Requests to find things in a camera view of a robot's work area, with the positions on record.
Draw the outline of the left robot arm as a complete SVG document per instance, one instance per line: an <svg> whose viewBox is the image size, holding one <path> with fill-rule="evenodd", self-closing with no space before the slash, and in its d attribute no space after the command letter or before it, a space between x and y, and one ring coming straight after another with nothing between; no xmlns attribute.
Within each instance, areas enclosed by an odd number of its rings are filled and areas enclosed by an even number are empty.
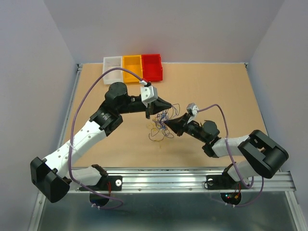
<svg viewBox="0 0 308 231"><path fill-rule="evenodd" d="M32 183L46 198L55 203L70 190L101 190L107 185L107 172L99 165L72 170L72 164L92 146L107 138L123 122L122 115L145 112L147 119L172 107L158 97L157 89L147 84L139 96L130 96L127 86L116 82L109 86L105 100L74 136L43 159L34 158L30 163Z"/></svg>

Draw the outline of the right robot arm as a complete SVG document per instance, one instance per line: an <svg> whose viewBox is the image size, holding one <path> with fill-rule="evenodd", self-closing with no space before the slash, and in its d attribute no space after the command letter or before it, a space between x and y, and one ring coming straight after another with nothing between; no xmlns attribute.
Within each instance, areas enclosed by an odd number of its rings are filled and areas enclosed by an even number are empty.
<svg viewBox="0 0 308 231"><path fill-rule="evenodd" d="M207 177L205 187L209 190L235 189L241 180L261 176L271 179L289 158L289 154L277 142L260 130L254 130L238 138L221 138L215 122L206 120L200 124L190 119L190 115L165 122L177 136L184 133L204 143L204 153L212 158L243 156L239 163L232 161L220 175Z"/></svg>

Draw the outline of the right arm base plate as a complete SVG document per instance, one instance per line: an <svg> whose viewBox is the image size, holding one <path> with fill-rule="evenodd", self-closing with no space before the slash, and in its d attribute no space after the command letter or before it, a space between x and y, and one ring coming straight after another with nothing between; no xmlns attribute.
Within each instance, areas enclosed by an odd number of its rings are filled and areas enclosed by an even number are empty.
<svg viewBox="0 0 308 231"><path fill-rule="evenodd" d="M235 190L236 187L245 188L244 184L234 181L229 175L208 175L204 182L204 188L208 190Z"/></svg>

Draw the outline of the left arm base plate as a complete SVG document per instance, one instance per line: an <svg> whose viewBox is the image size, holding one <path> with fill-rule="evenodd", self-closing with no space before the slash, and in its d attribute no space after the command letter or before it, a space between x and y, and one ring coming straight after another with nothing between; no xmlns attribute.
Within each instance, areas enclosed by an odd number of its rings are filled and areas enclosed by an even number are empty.
<svg viewBox="0 0 308 231"><path fill-rule="evenodd" d="M94 186L88 186L94 191L121 191L122 190L123 177L120 175L108 175L101 178Z"/></svg>

